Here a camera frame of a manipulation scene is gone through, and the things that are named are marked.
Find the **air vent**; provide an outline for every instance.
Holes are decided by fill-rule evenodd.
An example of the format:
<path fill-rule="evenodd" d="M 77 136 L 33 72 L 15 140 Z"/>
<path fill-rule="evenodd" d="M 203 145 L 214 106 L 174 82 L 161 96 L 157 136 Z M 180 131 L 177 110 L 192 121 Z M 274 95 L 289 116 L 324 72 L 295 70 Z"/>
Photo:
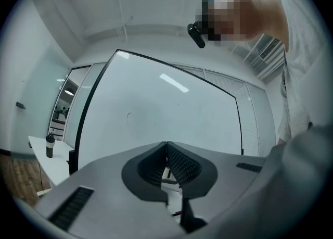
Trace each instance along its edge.
<path fill-rule="evenodd" d="M 252 165 L 252 164 L 247 164 L 247 163 L 243 163 L 243 162 L 238 163 L 236 165 L 236 167 L 244 169 L 244 170 L 250 170 L 250 171 L 253 171 L 253 172 L 258 172 L 258 173 L 262 169 L 262 167 L 260 167 L 260 166 L 256 166 L 256 165 Z"/>
<path fill-rule="evenodd" d="M 79 187 L 50 217 L 49 221 L 66 231 L 79 215 L 93 192 L 94 190 Z"/>
<path fill-rule="evenodd" d="M 270 52 L 276 47 L 276 45 L 280 42 L 279 39 L 274 38 L 269 45 L 265 48 L 265 50 L 260 54 L 260 57 L 262 59 L 265 59 L 265 57 L 267 57 Z"/>

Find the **wooden floor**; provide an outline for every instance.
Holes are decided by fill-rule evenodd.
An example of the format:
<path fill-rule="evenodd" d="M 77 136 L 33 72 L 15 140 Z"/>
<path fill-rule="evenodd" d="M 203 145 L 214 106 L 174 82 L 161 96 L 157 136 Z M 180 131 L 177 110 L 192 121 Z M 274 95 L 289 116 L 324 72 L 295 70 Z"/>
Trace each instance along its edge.
<path fill-rule="evenodd" d="M 0 155 L 0 173 L 12 196 L 20 198 L 32 207 L 39 199 L 36 193 L 43 188 L 44 190 L 50 188 L 42 168 L 40 173 L 37 160 L 20 160 Z"/>

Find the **whiteboard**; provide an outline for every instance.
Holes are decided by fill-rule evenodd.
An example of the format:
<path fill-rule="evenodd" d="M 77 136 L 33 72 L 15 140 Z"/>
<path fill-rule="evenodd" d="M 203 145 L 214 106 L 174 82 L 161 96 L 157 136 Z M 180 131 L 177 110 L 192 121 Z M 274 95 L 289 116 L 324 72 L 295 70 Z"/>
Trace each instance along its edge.
<path fill-rule="evenodd" d="M 78 168 L 162 141 L 240 155 L 236 100 L 187 72 L 117 51 L 86 111 L 75 148 L 79 149 Z"/>

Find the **table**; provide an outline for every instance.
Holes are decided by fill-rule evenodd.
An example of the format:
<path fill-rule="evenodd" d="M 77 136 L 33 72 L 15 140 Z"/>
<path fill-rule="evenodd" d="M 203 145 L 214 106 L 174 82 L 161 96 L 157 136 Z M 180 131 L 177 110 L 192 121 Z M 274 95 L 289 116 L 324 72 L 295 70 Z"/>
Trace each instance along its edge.
<path fill-rule="evenodd" d="M 69 177 L 68 154 L 73 150 L 71 146 L 64 141 L 55 141 L 53 147 L 53 157 L 46 157 L 45 138 L 28 136 L 30 145 L 35 156 L 49 178 L 51 186 L 63 182 Z"/>

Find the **sleeve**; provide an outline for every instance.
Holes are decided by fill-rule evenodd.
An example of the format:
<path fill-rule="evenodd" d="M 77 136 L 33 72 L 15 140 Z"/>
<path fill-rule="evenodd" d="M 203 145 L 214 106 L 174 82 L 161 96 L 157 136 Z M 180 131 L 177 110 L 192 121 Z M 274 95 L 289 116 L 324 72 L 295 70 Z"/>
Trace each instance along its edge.
<path fill-rule="evenodd" d="M 282 79 L 280 84 L 280 91 L 281 96 L 283 100 L 283 113 L 282 113 L 282 119 L 281 123 L 278 129 L 278 134 L 280 138 L 287 142 L 289 139 L 291 139 L 291 132 L 290 132 L 290 126 L 289 126 L 289 110 L 288 110 L 288 101 L 287 101 L 287 93 L 285 89 L 285 80 L 284 80 L 284 71 L 282 72 Z"/>

